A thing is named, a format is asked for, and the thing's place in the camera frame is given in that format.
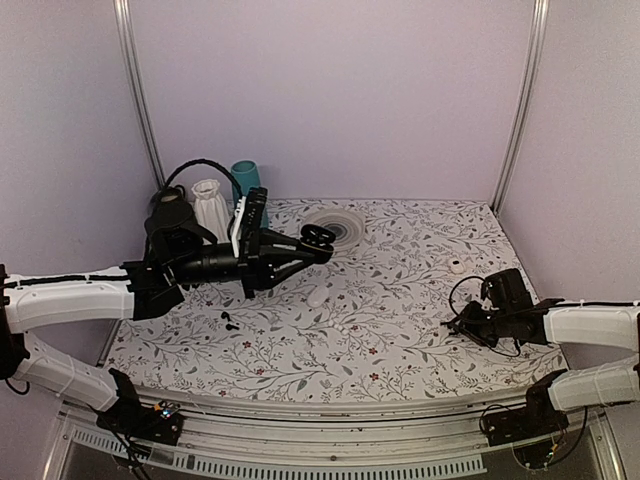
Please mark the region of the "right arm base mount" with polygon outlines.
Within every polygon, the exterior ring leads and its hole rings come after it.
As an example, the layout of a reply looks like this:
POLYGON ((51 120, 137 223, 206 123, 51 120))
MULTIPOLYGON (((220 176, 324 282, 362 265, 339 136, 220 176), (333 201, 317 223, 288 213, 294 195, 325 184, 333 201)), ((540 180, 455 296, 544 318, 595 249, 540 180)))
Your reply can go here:
POLYGON ((551 403, 548 393, 551 383, 552 379, 544 378, 529 387, 523 407, 498 407, 481 416, 479 428, 490 446, 560 432, 569 426, 567 415, 551 403))

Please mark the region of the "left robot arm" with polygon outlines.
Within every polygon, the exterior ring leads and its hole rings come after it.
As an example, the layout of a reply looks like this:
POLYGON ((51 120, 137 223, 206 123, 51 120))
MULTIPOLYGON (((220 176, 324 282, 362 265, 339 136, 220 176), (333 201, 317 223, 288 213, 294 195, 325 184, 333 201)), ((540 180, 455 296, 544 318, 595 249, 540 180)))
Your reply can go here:
POLYGON ((1 377, 21 379, 104 412, 128 434, 148 426, 129 377, 92 367, 41 342, 33 330, 87 320, 149 320, 205 283, 238 281, 248 298, 299 271, 327 262, 333 235, 305 226, 300 238, 260 227, 262 207, 239 206, 231 238, 221 243, 196 221, 184 201, 154 209, 145 222, 140 261, 106 270, 61 276, 1 276, 1 377))

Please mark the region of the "black earbud charging case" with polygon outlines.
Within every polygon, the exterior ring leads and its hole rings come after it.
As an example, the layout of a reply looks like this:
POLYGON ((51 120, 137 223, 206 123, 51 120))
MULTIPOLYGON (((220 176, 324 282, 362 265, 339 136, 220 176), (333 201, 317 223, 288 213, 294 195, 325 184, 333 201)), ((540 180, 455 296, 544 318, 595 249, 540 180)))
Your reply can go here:
POLYGON ((335 240, 336 235, 325 227, 315 224, 305 224, 301 228, 301 244, 317 252, 332 255, 335 240))

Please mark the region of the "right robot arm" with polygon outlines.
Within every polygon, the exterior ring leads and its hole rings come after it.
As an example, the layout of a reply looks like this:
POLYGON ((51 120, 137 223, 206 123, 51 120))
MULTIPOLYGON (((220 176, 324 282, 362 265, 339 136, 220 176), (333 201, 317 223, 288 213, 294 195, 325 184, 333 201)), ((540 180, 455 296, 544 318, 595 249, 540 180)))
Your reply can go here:
POLYGON ((537 436, 555 406, 631 399, 637 390, 629 363, 572 371, 560 348, 637 352, 638 306, 537 300, 509 255, 298 253, 270 264, 265 285, 283 309, 254 370, 271 400, 458 399, 550 375, 545 398, 517 415, 521 432, 537 436))

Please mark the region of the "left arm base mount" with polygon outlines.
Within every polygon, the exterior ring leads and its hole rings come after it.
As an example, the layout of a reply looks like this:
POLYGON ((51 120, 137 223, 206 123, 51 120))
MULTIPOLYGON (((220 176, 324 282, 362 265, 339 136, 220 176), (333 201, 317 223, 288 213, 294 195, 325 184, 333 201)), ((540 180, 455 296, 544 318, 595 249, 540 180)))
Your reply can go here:
POLYGON ((180 406, 166 400, 144 406, 126 374, 114 368, 108 373, 115 380, 117 398, 109 409, 96 412, 96 425, 127 438, 176 446, 184 425, 180 406))

